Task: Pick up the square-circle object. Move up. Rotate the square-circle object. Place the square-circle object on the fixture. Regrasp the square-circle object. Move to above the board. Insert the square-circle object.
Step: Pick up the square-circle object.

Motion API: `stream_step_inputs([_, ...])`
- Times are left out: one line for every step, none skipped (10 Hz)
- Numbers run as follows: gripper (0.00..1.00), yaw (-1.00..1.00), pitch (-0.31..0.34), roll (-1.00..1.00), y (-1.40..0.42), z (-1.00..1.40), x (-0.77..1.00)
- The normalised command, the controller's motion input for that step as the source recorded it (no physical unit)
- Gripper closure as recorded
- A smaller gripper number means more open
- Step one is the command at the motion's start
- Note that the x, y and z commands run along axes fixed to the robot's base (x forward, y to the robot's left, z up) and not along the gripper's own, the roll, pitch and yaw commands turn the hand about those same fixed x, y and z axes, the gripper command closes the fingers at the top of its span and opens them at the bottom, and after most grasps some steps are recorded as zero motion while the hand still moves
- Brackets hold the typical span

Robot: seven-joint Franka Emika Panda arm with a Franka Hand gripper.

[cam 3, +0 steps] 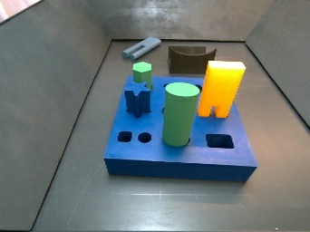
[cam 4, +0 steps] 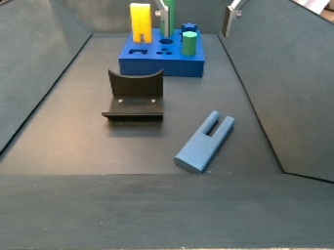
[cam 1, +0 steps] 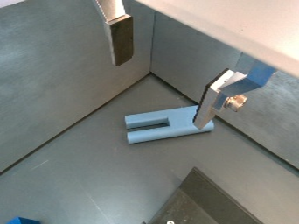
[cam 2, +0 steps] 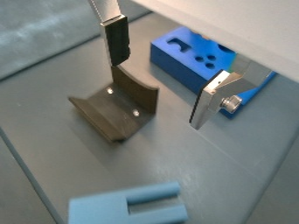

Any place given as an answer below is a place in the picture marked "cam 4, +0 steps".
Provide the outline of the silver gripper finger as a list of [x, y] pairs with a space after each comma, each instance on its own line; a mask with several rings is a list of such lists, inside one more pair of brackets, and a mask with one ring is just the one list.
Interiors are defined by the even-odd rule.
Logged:
[[226, 7], [222, 27], [222, 34], [224, 37], [230, 35], [232, 22], [242, 15], [242, 8], [247, 2], [248, 0], [234, 0], [232, 3]]
[[160, 18], [160, 31], [164, 36], [168, 36], [168, 6], [163, 0], [154, 0], [158, 7], [155, 15]]

